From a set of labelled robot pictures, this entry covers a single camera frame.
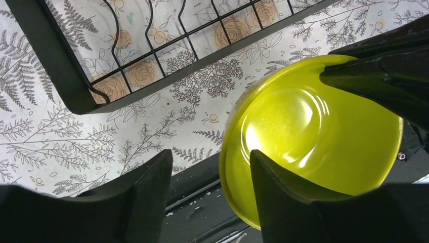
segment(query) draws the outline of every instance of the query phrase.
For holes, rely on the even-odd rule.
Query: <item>metal screw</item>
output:
[[[399,152],[399,153],[398,153],[398,159],[399,159],[399,160],[405,160],[405,159],[406,159],[406,157],[407,157],[407,156],[405,156],[405,154],[404,154],[404,153],[401,153],[401,152]]]

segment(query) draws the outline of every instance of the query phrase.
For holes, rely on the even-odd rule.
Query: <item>floral tablecloth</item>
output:
[[[318,0],[293,0],[300,11]],[[49,0],[90,80],[116,64],[110,54],[114,21],[103,1]],[[183,22],[193,29],[215,18],[210,1],[187,1]],[[222,14],[246,1],[215,1]],[[114,52],[121,64],[147,52],[148,3],[109,0],[119,17]],[[158,47],[182,34],[177,17],[182,1],[151,0],[154,11],[149,39]],[[261,24],[290,15],[284,0],[256,5]],[[271,36],[177,81],[158,93],[112,113],[74,115],[59,98],[13,14],[0,1],[0,182],[18,183],[54,196],[78,195],[141,165],[159,150],[174,152],[173,174],[218,152],[232,105],[253,81],[298,60],[323,55],[373,35],[397,28],[429,13],[428,0],[341,0]],[[225,22],[235,42],[259,30],[253,9]],[[219,25],[191,37],[202,58],[228,42]],[[132,91],[194,59],[184,40],[126,70]],[[95,88],[111,100],[129,93],[122,77],[107,78]],[[94,95],[99,103],[104,99]]]

